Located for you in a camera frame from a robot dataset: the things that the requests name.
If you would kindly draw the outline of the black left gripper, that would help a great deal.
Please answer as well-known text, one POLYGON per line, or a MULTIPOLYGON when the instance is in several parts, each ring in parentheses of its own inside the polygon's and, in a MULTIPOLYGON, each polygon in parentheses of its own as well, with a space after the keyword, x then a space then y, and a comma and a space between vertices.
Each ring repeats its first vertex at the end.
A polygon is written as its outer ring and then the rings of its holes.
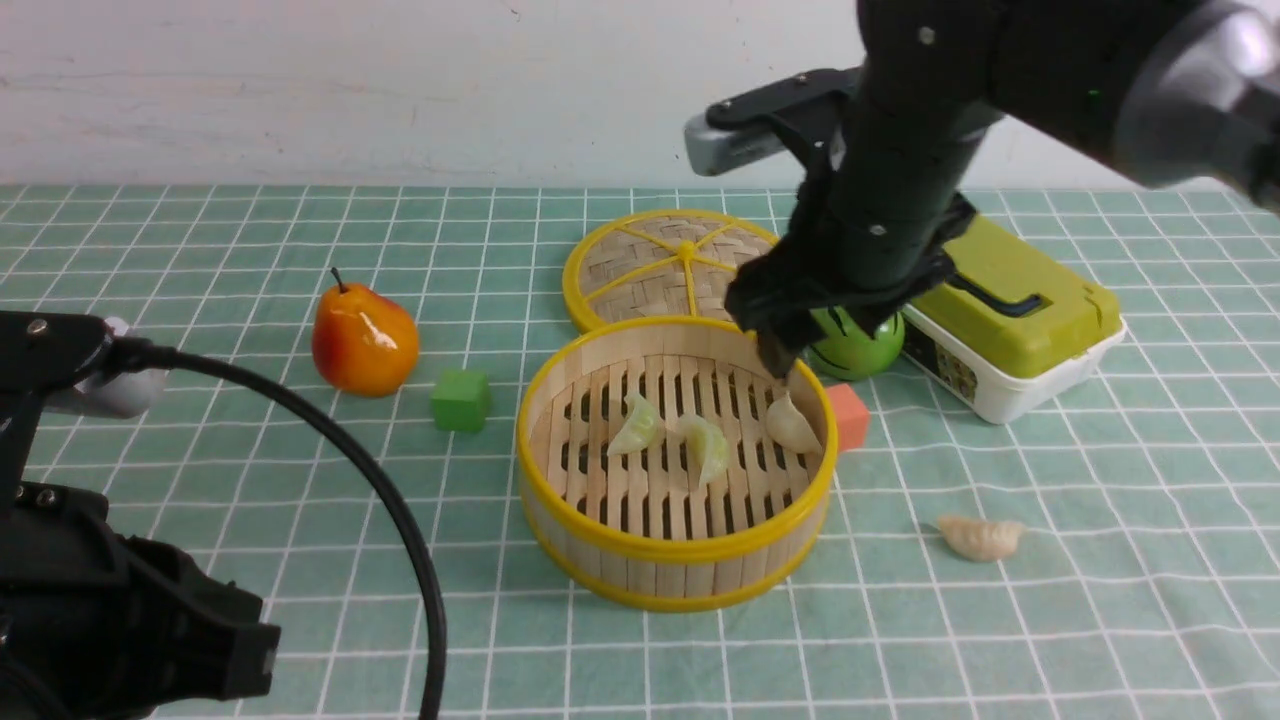
POLYGON ((122 536, 108 500, 19 483, 3 514, 5 719, 143 719, 268 694, 279 626, 173 544, 122 536))

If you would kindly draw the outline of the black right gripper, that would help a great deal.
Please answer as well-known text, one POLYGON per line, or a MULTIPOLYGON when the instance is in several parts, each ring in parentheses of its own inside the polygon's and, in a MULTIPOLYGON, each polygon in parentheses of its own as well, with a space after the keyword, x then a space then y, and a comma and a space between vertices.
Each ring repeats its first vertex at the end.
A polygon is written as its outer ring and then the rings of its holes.
POLYGON ((955 272, 945 245, 977 218, 959 182, 979 146, 977 102, 902 114, 855 97, 813 158, 781 241, 742 265, 724 306, 776 380, 820 338, 812 311, 873 331, 955 272))

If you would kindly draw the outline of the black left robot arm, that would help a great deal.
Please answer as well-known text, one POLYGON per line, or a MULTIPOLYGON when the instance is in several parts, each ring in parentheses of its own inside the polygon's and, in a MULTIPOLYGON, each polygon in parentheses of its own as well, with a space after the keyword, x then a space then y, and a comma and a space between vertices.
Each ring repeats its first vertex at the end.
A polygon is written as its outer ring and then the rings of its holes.
POLYGON ((166 373, 125 368, 115 318, 5 311, 1 334, 3 716, 143 719, 266 694, 282 632, 256 594, 115 533, 105 496, 26 479, 45 411, 134 418, 166 373))

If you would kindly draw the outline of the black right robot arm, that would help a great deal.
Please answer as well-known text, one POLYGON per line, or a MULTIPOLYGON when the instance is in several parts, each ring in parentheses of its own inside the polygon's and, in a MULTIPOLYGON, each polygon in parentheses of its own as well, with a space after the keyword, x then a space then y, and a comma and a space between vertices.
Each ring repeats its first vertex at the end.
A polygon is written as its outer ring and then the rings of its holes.
POLYGON ((804 167, 778 243, 726 311, 786 378, 842 307, 874 331, 954 277, 975 209, 959 183, 1016 119, 1147 188, 1211 177, 1277 210, 1277 29, 1235 1, 859 1, 859 67, 710 105, 687 133, 718 174, 804 167))

